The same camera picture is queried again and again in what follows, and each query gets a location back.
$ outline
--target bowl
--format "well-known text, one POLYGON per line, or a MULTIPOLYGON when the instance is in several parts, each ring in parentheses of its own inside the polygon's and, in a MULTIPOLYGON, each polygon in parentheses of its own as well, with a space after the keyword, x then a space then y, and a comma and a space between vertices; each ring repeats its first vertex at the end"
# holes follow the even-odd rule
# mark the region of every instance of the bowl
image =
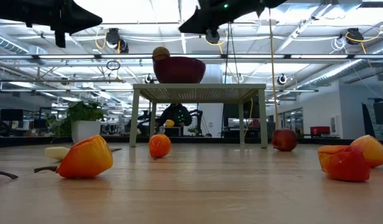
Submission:
POLYGON ((160 83, 200 83, 205 63, 195 58, 169 57, 154 62, 154 73, 160 83))

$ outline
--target small table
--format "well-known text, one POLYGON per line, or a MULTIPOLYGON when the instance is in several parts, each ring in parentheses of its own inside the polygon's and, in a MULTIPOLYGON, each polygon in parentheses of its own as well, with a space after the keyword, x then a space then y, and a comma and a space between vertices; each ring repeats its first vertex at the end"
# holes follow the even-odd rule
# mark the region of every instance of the small table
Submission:
MULTIPOLYGON (((155 124, 157 103, 237 103, 239 105, 240 144, 244 141, 244 103, 258 94, 261 146, 267 148, 265 84, 133 84, 131 135, 129 145, 136 146, 139 97, 152 102, 150 123, 155 124)), ((155 127, 150 125, 150 136, 155 127)))

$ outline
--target person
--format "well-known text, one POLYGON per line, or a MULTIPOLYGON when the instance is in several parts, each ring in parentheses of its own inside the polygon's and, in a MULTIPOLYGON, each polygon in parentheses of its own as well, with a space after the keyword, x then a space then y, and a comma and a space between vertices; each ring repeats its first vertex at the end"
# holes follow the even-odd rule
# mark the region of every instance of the person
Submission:
POLYGON ((174 127, 189 126, 192 123, 192 117, 187 108, 181 103, 172 103, 167 109, 164 110, 162 115, 155 123, 156 127, 164 125, 167 120, 172 120, 175 124, 174 127))

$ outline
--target red apple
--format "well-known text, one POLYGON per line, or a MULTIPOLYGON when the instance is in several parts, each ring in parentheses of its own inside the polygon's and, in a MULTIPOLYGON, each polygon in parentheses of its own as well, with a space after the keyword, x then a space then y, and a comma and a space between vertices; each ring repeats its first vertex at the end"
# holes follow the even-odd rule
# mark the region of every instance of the red apple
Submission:
POLYGON ((275 149, 290 152, 298 144, 298 137, 291 129, 278 129, 273 132, 272 145, 275 149))

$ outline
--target white pot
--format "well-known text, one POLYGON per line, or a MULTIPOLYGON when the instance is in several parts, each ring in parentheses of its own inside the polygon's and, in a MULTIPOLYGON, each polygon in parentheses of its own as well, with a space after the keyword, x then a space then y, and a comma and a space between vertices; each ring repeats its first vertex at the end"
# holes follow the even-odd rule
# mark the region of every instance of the white pot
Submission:
POLYGON ((72 123, 72 139, 74 144, 100 134, 100 124, 100 121, 76 121, 72 123))

